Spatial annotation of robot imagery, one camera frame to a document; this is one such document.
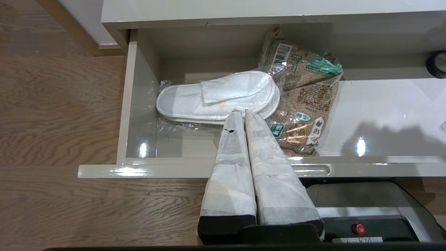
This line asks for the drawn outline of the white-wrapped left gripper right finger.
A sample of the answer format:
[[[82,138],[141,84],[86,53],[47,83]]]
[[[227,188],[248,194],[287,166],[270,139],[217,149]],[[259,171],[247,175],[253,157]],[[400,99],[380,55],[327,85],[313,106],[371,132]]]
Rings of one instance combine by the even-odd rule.
[[[250,110],[244,120],[260,224],[311,223],[324,233],[321,216],[266,121]]]

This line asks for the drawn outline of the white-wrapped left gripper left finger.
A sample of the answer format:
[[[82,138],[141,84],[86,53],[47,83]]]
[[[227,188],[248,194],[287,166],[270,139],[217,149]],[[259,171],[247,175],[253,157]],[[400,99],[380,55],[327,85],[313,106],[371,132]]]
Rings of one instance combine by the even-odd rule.
[[[207,181],[197,237],[200,244],[238,244],[240,233],[256,225],[252,171],[243,114],[232,111],[226,118],[215,164]]]

